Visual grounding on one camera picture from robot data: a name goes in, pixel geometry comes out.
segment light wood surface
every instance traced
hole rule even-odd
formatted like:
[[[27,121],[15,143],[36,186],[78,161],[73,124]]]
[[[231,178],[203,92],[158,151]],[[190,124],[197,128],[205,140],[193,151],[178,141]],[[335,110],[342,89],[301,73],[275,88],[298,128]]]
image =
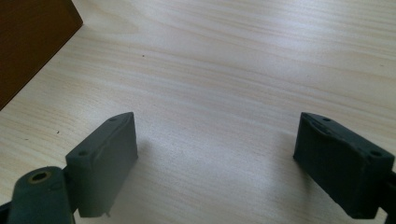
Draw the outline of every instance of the light wood surface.
[[[384,222],[348,217],[291,156],[302,111],[396,154],[394,1],[74,3],[83,27],[0,112],[1,203],[134,111],[112,216],[78,223]]]

